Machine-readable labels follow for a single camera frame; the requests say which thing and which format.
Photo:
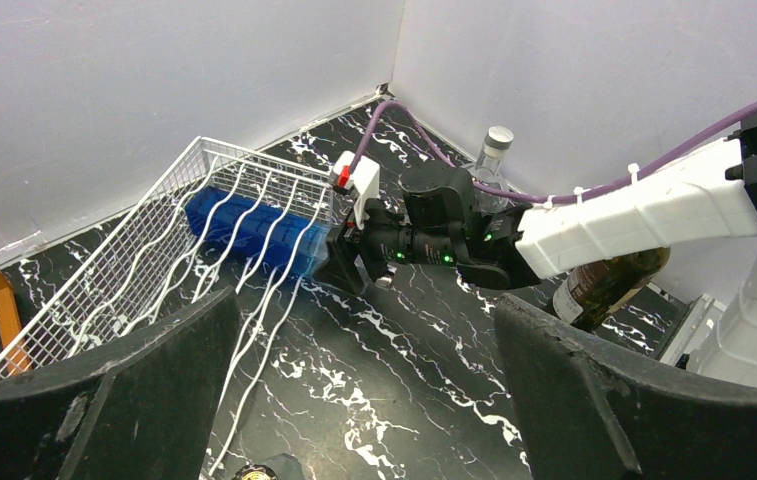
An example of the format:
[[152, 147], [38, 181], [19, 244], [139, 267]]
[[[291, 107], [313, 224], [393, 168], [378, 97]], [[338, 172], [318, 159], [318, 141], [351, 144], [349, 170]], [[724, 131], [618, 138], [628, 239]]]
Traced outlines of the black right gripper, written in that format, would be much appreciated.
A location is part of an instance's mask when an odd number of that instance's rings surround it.
[[360, 259], [372, 283], [388, 289], [394, 280], [395, 264], [409, 263], [412, 255], [412, 226], [404, 213], [388, 209], [378, 199], [364, 204], [361, 228], [347, 219], [345, 226], [330, 229], [325, 238], [326, 256], [314, 270], [316, 282], [352, 295], [362, 295], [367, 287]]

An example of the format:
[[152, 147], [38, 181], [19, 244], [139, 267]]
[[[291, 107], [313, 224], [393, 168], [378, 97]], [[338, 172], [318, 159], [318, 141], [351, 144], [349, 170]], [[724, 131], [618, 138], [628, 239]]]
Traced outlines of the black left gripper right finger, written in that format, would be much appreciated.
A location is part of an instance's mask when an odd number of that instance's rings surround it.
[[506, 383], [536, 479], [757, 479], [757, 388], [694, 374], [505, 294]]

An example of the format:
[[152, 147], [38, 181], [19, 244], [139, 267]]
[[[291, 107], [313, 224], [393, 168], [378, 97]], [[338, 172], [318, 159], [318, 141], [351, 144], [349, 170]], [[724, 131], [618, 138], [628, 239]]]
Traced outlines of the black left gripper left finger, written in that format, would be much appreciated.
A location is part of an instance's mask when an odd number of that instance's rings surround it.
[[222, 289], [1, 381], [0, 479], [197, 478], [240, 322]]

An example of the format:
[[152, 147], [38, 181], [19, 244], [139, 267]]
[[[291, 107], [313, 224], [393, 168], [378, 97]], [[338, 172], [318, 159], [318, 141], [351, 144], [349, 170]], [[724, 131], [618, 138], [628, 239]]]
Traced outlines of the dark green wine bottle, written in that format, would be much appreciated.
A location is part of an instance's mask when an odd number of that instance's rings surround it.
[[232, 480], [306, 480], [301, 462], [293, 455], [281, 453], [259, 463], [241, 467]]

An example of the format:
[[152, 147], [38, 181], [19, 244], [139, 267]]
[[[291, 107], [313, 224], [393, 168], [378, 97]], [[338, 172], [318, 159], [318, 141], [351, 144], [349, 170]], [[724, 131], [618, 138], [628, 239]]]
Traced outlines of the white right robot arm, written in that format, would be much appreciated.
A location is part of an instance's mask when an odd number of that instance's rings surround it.
[[[536, 285], [566, 274], [553, 300], [558, 315], [576, 323], [587, 295], [578, 267], [679, 243], [757, 237], [757, 111], [739, 129], [655, 171], [632, 169], [624, 185], [570, 204], [546, 200], [498, 213], [476, 202], [475, 181], [441, 161], [405, 172], [404, 213], [379, 198], [377, 163], [343, 153], [329, 182], [354, 204], [326, 236], [313, 278], [354, 295], [388, 285], [402, 264], [455, 269], [491, 290]], [[689, 354], [690, 372], [757, 388], [757, 257], [733, 302]]]

